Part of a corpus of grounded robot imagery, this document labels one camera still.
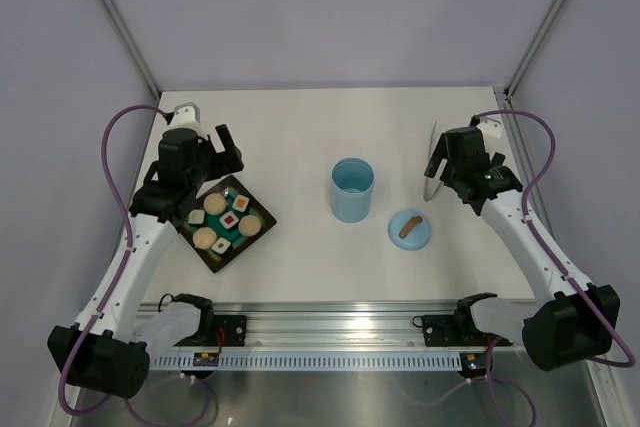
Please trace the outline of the sushi with orange centre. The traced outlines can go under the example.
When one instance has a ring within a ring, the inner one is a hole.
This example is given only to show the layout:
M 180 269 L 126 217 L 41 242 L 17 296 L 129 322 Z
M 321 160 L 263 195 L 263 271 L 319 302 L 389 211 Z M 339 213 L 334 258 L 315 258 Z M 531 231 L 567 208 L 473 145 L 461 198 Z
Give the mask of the sushi with orange centre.
M 238 212 L 246 212 L 249 208 L 250 198 L 241 194 L 234 197 L 232 209 Z

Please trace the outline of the blue cylindrical lunch box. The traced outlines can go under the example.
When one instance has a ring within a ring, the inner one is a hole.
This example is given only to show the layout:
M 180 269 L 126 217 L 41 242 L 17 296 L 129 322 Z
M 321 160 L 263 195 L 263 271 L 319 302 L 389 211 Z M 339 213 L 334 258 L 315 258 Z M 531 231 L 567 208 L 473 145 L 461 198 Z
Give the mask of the blue cylindrical lunch box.
M 331 211 L 344 223 L 358 223 L 369 214 L 375 174 L 359 158 L 338 161 L 331 172 Z

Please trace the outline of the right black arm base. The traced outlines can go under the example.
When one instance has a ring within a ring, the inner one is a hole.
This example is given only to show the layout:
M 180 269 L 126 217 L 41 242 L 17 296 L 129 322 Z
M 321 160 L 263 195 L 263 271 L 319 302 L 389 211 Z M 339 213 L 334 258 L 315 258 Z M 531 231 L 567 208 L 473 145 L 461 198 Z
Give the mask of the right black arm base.
M 426 347 L 485 347 L 495 339 L 492 333 L 478 330 L 472 320 L 471 306 L 494 298 L 494 293 L 479 293 L 460 299 L 448 314 L 424 314 L 412 318 L 412 325 L 421 330 Z

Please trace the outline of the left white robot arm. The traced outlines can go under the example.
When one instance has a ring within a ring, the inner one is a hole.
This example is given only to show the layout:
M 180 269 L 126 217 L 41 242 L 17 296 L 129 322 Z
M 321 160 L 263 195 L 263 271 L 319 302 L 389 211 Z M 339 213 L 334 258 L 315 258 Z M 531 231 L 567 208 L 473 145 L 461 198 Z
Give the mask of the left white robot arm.
M 137 312 L 168 247 L 196 206 L 201 186 L 243 169 L 226 125 L 215 128 L 223 151 L 191 128 L 166 131 L 142 187 L 125 209 L 124 244 L 93 299 L 69 327 L 56 326 L 47 347 L 68 385 L 130 399 L 143 386 L 153 360 L 186 341 L 221 341 L 211 301 L 180 294 L 141 327 Z

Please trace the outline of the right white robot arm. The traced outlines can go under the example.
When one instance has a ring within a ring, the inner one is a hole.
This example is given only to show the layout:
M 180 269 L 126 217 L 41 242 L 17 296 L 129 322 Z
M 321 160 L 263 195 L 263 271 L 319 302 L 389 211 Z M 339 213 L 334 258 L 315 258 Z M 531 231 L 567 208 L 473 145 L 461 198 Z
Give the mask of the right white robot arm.
M 520 344 L 543 371 L 608 353 L 619 296 L 609 285 L 596 286 L 563 253 L 524 203 L 523 186 L 504 159 L 486 151 L 480 129 L 462 127 L 441 133 L 425 170 L 498 235 L 536 302 L 527 309 L 491 293 L 461 299 L 456 336 L 476 343 L 490 334 Z

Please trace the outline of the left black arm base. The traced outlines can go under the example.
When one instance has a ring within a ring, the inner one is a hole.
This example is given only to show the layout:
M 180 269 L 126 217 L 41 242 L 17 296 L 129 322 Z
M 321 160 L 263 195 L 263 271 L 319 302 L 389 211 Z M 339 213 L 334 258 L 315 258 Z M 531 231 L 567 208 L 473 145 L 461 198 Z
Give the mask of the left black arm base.
M 244 347 L 247 332 L 247 317 L 240 314 L 220 314 L 214 310 L 213 302 L 192 294 L 164 294 L 158 303 L 158 312 L 166 297 L 167 303 L 181 302 L 192 305 L 200 311 L 198 329 L 190 336 L 180 340 L 177 347 Z

